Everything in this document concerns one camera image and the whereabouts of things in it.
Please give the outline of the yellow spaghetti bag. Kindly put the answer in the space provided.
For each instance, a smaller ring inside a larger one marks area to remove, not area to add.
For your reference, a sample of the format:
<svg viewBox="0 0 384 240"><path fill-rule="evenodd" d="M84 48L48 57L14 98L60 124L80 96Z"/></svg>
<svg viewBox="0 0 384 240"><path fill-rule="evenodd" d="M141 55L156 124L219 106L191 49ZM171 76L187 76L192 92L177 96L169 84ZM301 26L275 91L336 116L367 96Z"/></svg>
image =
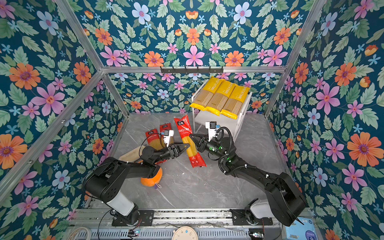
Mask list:
<svg viewBox="0 0 384 240"><path fill-rule="evenodd" d="M223 81L208 102L205 111L219 116L236 86L229 81Z"/></svg>
<svg viewBox="0 0 384 240"><path fill-rule="evenodd" d="M224 79L218 79L211 77L203 86L203 88L196 94L190 107L204 111L208 106L208 103L213 98L214 94L219 89L220 85L224 82Z"/></svg>
<svg viewBox="0 0 384 240"><path fill-rule="evenodd" d="M241 112L242 106L245 103L249 91L250 88L248 87L235 86L220 114L236 120Z"/></svg>

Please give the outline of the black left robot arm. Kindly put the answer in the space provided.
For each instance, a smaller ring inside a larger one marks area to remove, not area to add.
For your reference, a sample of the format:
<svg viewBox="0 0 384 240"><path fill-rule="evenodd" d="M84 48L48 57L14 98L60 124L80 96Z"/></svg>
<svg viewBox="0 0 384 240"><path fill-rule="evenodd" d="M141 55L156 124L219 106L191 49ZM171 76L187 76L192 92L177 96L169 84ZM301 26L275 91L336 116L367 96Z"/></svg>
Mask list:
<svg viewBox="0 0 384 240"><path fill-rule="evenodd" d="M139 208L122 192L124 181L154 178L160 173L159 162L177 158L189 147L183 143L173 143L160 150L151 146L137 147L128 153L129 157L137 157L133 162L109 157L85 177L82 188L112 209L114 226L119 223L137 225L140 222Z"/></svg>

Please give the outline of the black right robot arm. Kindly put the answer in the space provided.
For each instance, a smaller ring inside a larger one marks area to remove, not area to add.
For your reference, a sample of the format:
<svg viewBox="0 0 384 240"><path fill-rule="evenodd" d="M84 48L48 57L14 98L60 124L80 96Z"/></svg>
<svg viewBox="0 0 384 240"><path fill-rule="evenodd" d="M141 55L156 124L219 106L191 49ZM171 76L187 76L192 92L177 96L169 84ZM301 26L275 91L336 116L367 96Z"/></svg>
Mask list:
<svg viewBox="0 0 384 240"><path fill-rule="evenodd" d="M307 201L290 175L284 172L269 173L247 163L237 155L237 148L231 137L216 141L210 140L208 135L192 134L190 138L199 152L208 151L218 157L218 166L223 174L246 180L263 190L272 214L281 224L289 227L299 219Z"/></svg>

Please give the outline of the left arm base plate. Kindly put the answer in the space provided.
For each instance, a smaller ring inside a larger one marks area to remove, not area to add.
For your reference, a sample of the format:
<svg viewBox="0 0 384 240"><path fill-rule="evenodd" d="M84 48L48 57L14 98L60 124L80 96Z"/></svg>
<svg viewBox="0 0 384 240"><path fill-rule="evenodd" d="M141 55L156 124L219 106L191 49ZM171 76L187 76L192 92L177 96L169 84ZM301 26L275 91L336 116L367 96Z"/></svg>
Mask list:
<svg viewBox="0 0 384 240"><path fill-rule="evenodd" d="M133 210L127 216L120 213L114 214L112 221L113 227L149 227L154 220L155 211L153 210Z"/></svg>

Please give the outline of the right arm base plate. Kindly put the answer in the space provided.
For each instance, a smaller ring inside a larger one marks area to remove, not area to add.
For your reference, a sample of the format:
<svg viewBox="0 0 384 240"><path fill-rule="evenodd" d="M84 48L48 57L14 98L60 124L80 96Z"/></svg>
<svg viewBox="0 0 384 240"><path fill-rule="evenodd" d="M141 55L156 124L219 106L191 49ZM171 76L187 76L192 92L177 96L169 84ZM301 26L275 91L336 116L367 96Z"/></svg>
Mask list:
<svg viewBox="0 0 384 240"><path fill-rule="evenodd" d="M272 226L272 218L258 219L250 211L230 209L234 226Z"/></svg>

